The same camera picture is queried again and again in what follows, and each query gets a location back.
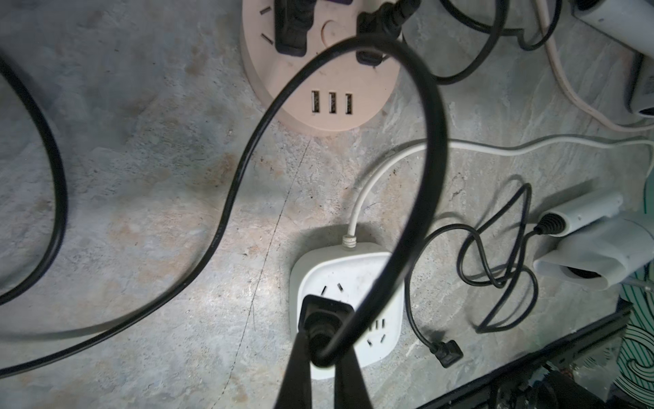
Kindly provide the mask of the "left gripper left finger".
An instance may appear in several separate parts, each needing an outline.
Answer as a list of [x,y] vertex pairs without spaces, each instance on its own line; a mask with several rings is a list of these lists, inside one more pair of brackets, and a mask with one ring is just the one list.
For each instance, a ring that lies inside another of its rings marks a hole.
[[310,409],[313,400],[311,381],[309,338],[305,331],[299,331],[274,408]]

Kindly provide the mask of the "white hair dryer right back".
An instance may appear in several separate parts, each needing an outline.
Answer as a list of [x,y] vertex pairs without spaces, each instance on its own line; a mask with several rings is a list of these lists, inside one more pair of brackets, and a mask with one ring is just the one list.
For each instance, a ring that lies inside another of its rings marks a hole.
[[652,1],[575,1],[573,15],[595,30],[637,52],[628,108],[640,117],[653,117]]

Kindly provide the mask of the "white hair dryer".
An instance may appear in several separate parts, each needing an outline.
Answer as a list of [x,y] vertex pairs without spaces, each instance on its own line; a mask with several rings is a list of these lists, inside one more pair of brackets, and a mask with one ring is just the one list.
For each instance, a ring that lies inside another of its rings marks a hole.
[[596,190],[541,214],[534,230],[559,240],[534,272],[591,291],[623,282],[653,260],[653,216],[621,211],[616,190]]
[[652,1],[575,1],[573,15],[595,30],[637,52],[628,108],[640,117],[653,117]]

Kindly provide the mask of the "white hair dryer right front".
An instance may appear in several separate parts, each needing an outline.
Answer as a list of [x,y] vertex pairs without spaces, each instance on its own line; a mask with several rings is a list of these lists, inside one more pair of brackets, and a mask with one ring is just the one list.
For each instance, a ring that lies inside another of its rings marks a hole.
[[653,260],[653,216],[621,211],[616,190],[596,190],[541,214],[534,230],[559,240],[534,272],[591,291],[623,282]]

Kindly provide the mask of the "pink round power strip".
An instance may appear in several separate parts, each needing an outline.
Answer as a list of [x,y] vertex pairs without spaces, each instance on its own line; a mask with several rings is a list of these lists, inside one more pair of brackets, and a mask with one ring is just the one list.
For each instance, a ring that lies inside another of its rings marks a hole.
[[[245,73],[265,107],[313,58],[357,32],[357,17],[374,12],[379,1],[339,4],[319,1],[313,27],[308,31],[308,51],[302,57],[280,54],[275,47],[274,2],[242,3],[240,33]],[[372,119],[392,94],[400,64],[387,59],[365,66],[354,52],[324,64],[287,99],[276,117],[288,129],[309,136],[350,131]]]

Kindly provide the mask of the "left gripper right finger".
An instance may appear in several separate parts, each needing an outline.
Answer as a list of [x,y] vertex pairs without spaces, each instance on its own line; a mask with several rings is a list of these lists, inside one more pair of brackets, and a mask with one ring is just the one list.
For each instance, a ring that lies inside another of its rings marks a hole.
[[354,348],[335,366],[335,409],[373,409]]

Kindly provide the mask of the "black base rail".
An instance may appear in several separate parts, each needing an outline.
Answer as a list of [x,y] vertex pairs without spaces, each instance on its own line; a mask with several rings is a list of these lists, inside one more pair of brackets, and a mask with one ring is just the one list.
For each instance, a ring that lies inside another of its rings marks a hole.
[[620,301],[615,313],[422,407],[608,408],[606,402],[573,379],[570,367],[584,355],[620,339],[632,310],[632,303]]

